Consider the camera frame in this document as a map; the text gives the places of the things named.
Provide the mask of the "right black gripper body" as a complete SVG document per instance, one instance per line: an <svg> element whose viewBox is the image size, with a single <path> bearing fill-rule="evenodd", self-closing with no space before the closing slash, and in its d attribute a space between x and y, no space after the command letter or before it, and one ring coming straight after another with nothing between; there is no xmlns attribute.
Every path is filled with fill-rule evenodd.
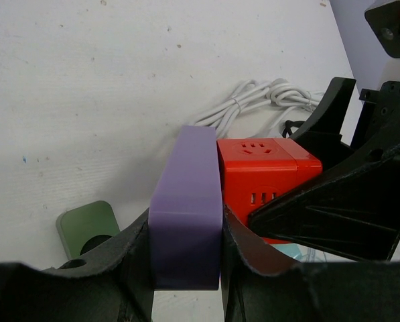
<svg viewBox="0 0 400 322"><path fill-rule="evenodd" d="M350 147L357 150L389 126L392 137L400 132L400 81L390 80L379 90L362 89L362 111Z"/></svg>

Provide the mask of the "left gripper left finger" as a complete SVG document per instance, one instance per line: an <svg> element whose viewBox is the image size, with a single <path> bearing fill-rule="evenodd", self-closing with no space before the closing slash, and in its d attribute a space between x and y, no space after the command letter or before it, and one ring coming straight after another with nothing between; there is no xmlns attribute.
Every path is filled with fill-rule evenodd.
<svg viewBox="0 0 400 322"><path fill-rule="evenodd" d="M147 219L59 268L0 263L0 321L150 321Z"/></svg>

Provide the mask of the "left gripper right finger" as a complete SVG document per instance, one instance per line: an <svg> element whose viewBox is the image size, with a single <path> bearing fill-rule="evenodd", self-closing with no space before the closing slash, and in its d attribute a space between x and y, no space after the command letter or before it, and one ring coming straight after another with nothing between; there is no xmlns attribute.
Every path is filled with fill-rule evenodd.
<svg viewBox="0 0 400 322"><path fill-rule="evenodd" d="M400 321L400 262L298 262L223 218L225 321Z"/></svg>

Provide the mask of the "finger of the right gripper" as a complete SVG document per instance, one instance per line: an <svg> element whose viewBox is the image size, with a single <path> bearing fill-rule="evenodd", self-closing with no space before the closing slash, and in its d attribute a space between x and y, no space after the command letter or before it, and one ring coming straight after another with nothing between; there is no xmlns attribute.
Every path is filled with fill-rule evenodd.
<svg viewBox="0 0 400 322"><path fill-rule="evenodd" d="M249 229L353 260L388 260L400 240L400 134L359 148L337 136L294 135L323 173L253 211Z"/></svg>
<svg viewBox="0 0 400 322"><path fill-rule="evenodd" d="M340 134L356 81L335 77L331 80L315 111L290 135L303 149L332 168L353 151L342 143Z"/></svg>

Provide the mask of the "teal charger cube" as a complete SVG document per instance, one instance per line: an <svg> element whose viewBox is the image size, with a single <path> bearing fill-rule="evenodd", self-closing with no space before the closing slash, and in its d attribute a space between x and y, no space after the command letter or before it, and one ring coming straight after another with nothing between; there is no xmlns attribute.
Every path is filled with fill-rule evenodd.
<svg viewBox="0 0 400 322"><path fill-rule="evenodd" d="M302 258L302 253L296 244L273 244L273 247L294 260Z"/></svg>

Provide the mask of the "green power strip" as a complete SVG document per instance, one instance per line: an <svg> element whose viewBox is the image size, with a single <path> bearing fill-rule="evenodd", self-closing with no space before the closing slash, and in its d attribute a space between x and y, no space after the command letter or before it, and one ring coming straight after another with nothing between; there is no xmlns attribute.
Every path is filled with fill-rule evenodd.
<svg viewBox="0 0 400 322"><path fill-rule="evenodd" d="M106 201L95 201L59 215L56 229L69 260L120 232L113 209Z"/></svg>

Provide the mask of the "red cube socket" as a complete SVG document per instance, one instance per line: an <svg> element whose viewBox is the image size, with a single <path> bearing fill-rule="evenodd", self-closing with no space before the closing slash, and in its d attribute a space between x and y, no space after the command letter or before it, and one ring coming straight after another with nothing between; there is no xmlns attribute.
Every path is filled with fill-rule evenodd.
<svg viewBox="0 0 400 322"><path fill-rule="evenodd" d="M244 226L253 211L322 172L291 139L221 139L217 148L223 203Z"/></svg>

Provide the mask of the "purple usb hub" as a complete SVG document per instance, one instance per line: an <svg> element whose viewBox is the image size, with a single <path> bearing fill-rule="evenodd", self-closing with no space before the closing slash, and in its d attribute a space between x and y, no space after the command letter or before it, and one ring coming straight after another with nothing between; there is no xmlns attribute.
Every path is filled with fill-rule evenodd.
<svg viewBox="0 0 400 322"><path fill-rule="evenodd" d="M156 289L218 289L222 222L215 130L184 126L149 206Z"/></svg>

